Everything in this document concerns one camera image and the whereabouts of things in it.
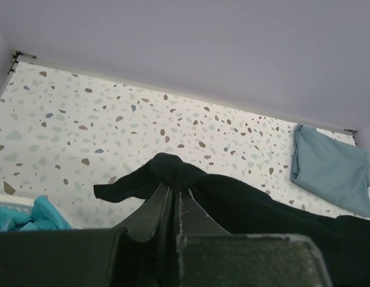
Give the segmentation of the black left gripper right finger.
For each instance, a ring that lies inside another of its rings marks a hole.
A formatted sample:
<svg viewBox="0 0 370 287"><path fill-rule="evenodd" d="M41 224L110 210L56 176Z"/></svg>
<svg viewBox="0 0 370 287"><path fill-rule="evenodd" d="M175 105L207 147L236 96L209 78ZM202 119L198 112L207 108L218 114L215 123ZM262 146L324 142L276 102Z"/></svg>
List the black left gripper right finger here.
<svg viewBox="0 0 370 287"><path fill-rule="evenodd" d="M230 234L193 198L190 190L176 198L176 253L179 286L220 286L225 267L220 246Z"/></svg>

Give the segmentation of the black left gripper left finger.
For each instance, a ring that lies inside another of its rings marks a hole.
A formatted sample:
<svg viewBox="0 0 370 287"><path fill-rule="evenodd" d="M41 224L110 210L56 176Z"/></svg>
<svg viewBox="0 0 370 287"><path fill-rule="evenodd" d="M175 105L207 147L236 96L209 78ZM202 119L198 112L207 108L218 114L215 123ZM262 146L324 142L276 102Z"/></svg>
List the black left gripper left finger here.
<svg viewBox="0 0 370 287"><path fill-rule="evenodd" d="M172 254L173 194L161 183L152 196L119 223L122 232L116 279L121 286L165 286Z"/></svg>

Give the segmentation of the black t-shirt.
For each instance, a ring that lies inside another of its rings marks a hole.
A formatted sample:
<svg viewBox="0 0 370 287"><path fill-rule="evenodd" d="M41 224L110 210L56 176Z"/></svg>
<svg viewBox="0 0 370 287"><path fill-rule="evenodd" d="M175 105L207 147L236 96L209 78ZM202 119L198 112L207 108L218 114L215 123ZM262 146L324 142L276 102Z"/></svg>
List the black t-shirt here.
<svg viewBox="0 0 370 287"><path fill-rule="evenodd" d="M370 221L331 218L296 209L237 179L209 174L172 154L159 153L112 184L93 187L96 198L118 203L149 199L159 184L190 190L221 227L233 234L292 233L321 250L334 286L370 286Z"/></svg>

